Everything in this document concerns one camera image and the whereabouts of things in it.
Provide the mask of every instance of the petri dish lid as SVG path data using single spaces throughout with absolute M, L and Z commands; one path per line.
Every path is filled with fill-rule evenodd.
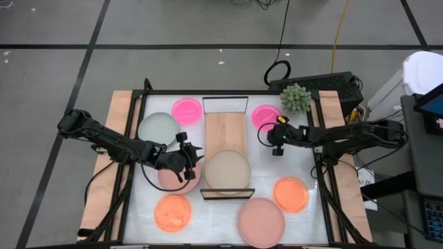
M 309 190 L 297 178 L 283 177 L 273 189 L 274 200 L 286 212 L 303 211 L 309 204 Z
M 254 109 L 252 112 L 252 122 L 255 128 L 259 129 L 263 124 L 268 122 L 277 122 L 277 116 L 282 115 L 282 112 L 275 106 L 270 104 L 262 104 Z M 265 125 L 260 131 L 269 131 L 273 125 Z
M 193 98 L 182 98 L 172 106 L 172 115 L 179 125 L 193 125 L 201 117 L 201 104 Z
M 251 167 L 240 151 L 223 149 L 214 154 L 205 166 L 205 177 L 211 188 L 239 189 L 249 184 Z
M 197 163 L 197 165 L 195 165 L 195 168 L 192 169 L 195 172 L 195 179 L 192 179 L 185 188 L 183 188 L 182 190 L 179 191 L 175 191 L 172 192 L 174 194 L 186 194 L 189 191 L 191 191 L 195 186 L 197 186 L 199 184 L 200 181 L 200 177 L 201 177 L 201 166 L 200 163 Z M 177 178 L 177 176 L 175 175 L 174 172 L 168 170 L 168 169 L 160 169 L 157 173 L 157 176 L 159 178 L 159 182 L 160 185 L 167 189 L 167 190 L 176 190 L 180 187 L 182 187 L 183 185 L 186 184 L 186 182 L 188 180 L 185 180 L 185 176 L 184 173 L 180 173 L 180 176 L 183 179 L 183 182 L 180 183 L 179 179 Z
M 191 217 L 191 207 L 186 197 L 169 194 L 160 199 L 154 211 L 155 224 L 165 232 L 183 229 Z
M 249 199 L 239 211 L 237 227 L 240 236 L 249 245 L 256 248 L 270 248 L 283 237 L 283 213 L 269 199 Z
M 153 113 L 138 127 L 138 137 L 159 144 L 171 145 L 179 132 L 177 121 L 168 113 Z

